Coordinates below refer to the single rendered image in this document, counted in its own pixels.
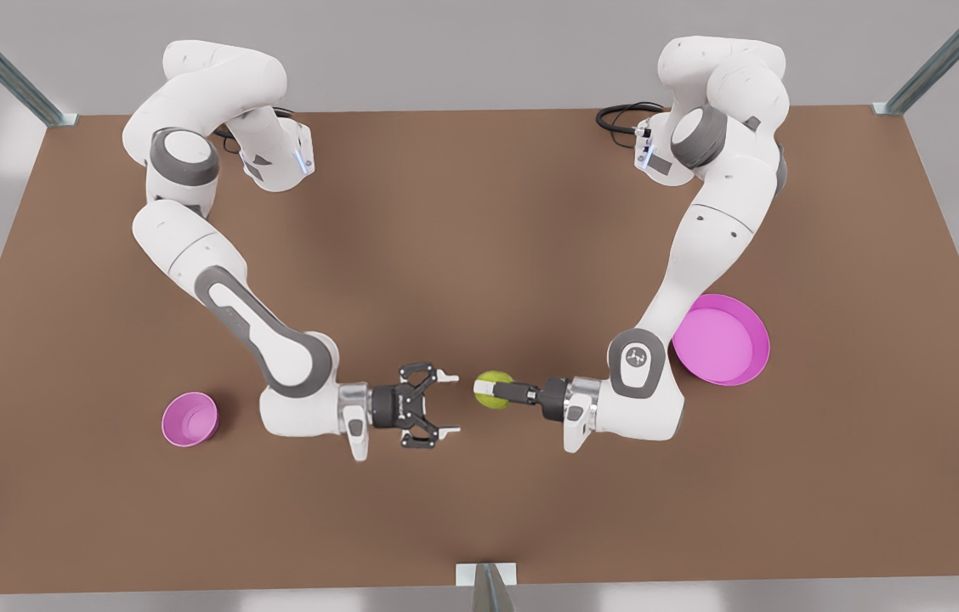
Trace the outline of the pink bowl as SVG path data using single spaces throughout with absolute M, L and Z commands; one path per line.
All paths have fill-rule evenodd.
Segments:
M 214 399 L 205 393 L 189 392 L 177 396 L 165 408 L 161 431 L 170 445 L 190 448 L 212 438 L 218 423 Z

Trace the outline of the pink plate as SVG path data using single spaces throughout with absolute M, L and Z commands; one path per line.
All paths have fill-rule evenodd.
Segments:
M 766 325 L 747 303 L 732 296 L 704 294 L 683 318 L 672 339 L 675 354 L 694 376 L 717 386 L 741 386 L 768 364 Z

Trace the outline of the green apple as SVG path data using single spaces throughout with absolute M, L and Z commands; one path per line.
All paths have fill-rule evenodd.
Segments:
M 506 372 L 485 371 L 475 379 L 473 393 L 480 405 L 492 410 L 502 410 L 502 408 L 509 406 L 510 400 L 497 398 L 494 395 L 496 383 L 514 383 L 514 379 Z

